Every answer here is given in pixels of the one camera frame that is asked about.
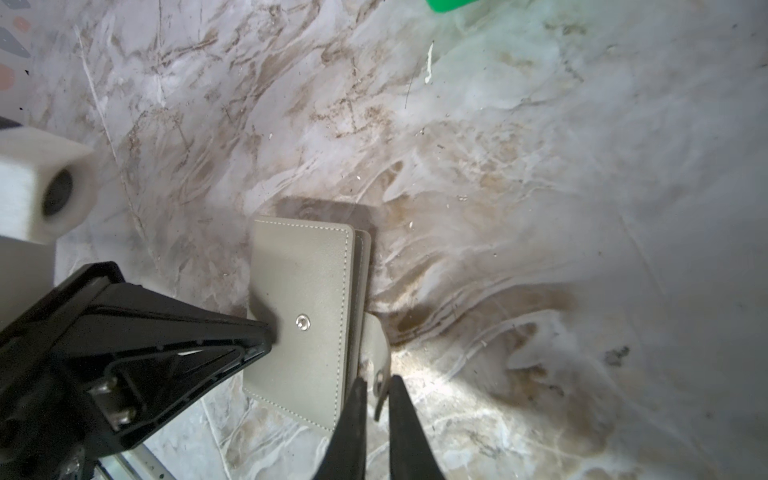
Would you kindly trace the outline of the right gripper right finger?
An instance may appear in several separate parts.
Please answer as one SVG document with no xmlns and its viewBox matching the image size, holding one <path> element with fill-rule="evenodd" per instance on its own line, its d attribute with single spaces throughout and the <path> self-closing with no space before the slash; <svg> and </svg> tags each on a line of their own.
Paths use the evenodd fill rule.
<svg viewBox="0 0 768 480">
<path fill-rule="evenodd" d="M 401 376 L 389 383 L 390 478 L 444 479 Z"/>
</svg>

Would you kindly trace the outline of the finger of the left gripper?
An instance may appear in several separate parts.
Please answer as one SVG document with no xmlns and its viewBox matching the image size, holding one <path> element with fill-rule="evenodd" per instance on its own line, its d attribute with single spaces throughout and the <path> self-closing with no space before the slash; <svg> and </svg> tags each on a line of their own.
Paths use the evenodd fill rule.
<svg viewBox="0 0 768 480">
<path fill-rule="evenodd" d="M 132 449 L 267 355 L 262 321 L 204 310 L 89 264 L 1 333 L 1 458 Z"/>
</svg>

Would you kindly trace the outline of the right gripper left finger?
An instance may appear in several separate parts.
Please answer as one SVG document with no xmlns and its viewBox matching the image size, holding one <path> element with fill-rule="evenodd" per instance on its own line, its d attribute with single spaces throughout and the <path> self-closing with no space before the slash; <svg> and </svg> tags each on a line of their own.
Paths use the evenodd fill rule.
<svg viewBox="0 0 768 480">
<path fill-rule="evenodd" d="M 313 479 L 365 478 L 367 425 L 367 382 L 358 377 Z"/>
</svg>

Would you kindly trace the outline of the grey card holder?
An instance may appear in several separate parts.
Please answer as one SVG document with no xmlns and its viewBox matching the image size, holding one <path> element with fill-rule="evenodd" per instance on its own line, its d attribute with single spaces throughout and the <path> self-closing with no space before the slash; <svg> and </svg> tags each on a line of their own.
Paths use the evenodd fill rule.
<svg viewBox="0 0 768 480">
<path fill-rule="evenodd" d="M 362 361 L 383 400 L 391 349 L 366 312 L 371 236 L 348 224 L 258 217 L 251 230 L 248 316 L 275 341 L 243 372 L 244 391 L 318 430 L 331 432 Z"/>
</svg>

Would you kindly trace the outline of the green card tray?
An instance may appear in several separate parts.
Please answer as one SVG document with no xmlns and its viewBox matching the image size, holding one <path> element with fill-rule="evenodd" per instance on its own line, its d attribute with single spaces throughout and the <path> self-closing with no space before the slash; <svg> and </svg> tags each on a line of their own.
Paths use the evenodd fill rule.
<svg viewBox="0 0 768 480">
<path fill-rule="evenodd" d="M 470 5 L 476 1 L 477 0 L 427 0 L 427 4 L 436 13 L 448 13 Z"/>
</svg>

